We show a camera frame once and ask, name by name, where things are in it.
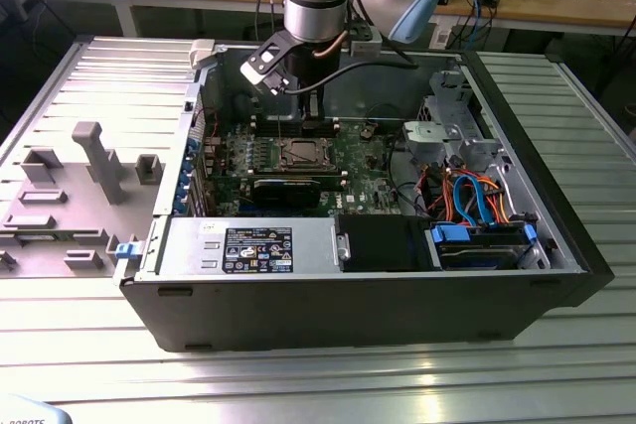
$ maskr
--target motherboard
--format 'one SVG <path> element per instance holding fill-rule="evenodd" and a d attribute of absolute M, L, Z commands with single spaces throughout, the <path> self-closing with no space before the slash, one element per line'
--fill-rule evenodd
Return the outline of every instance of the motherboard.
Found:
<path fill-rule="evenodd" d="M 259 136 L 236 125 L 206 141 L 210 211 L 216 216 L 399 214 L 391 187 L 391 135 L 363 119 L 331 138 Z"/>

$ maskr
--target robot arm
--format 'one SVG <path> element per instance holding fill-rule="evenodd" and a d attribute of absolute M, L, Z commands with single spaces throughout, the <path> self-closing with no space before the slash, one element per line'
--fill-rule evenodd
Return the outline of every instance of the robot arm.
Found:
<path fill-rule="evenodd" d="M 306 90 L 299 95 L 303 120 L 320 121 L 323 87 L 318 83 L 338 71 L 348 4 L 385 37 L 410 43 L 421 34 L 437 1 L 285 0 L 285 29 L 263 43 L 240 70 L 252 84 L 264 83 L 273 94 L 286 92 L 290 77 L 296 78 L 299 90 Z"/>

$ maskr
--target power supply label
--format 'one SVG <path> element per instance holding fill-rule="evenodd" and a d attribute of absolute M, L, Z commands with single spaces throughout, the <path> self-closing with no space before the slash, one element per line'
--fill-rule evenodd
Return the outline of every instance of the power supply label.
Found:
<path fill-rule="evenodd" d="M 226 230 L 226 273 L 291 273 L 293 257 L 290 227 Z"/>

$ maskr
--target circuit board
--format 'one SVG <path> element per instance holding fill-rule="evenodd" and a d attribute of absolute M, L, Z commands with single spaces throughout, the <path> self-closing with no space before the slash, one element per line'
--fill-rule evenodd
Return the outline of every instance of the circuit board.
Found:
<path fill-rule="evenodd" d="M 330 139 L 260 138 L 238 125 L 225 134 L 208 169 L 218 216 L 311 216 L 338 213 L 399 214 L 387 173 L 386 136 L 361 138 L 363 120 L 342 122 Z M 257 207 L 254 181 L 309 178 L 320 182 L 315 208 Z"/>

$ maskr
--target blue clip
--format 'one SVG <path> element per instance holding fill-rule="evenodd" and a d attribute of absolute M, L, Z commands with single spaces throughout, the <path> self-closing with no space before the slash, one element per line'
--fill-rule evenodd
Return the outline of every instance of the blue clip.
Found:
<path fill-rule="evenodd" d="M 188 196 L 188 191 L 186 191 L 183 186 L 177 187 L 177 192 L 175 193 L 175 197 L 179 199 L 184 199 L 186 196 Z"/>
<path fill-rule="evenodd" d="M 172 209 L 177 211 L 178 213 L 186 213 L 186 205 L 178 199 L 175 200 L 174 203 L 172 203 Z"/>
<path fill-rule="evenodd" d="M 433 242 L 470 242 L 470 233 L 464 225 L 436 225 L 432 232 Z"/>
<path fill-rule="evenodd" d="M 193 169 L 195 169 L 195 167 L 192 165 L 191 162 L 189 161 L 184 161 L 183 163 L 181 163 L 181 170 L 185 171 L 186 173 L 189 173 L 190 171 L 192 171 Z"/>
<path fill-rule="evenodd" d="M 531 224 L 527 223 L 524 225 L 524 232 L 531 243 L 535 243 L 537 241 L 537 231 Z"/>
<path fill-rule="evenodd" d="M 141 258 L 143 255 L 143 242 L 123 242 L 115 248 L 115 258 L 117 260 Z"/>

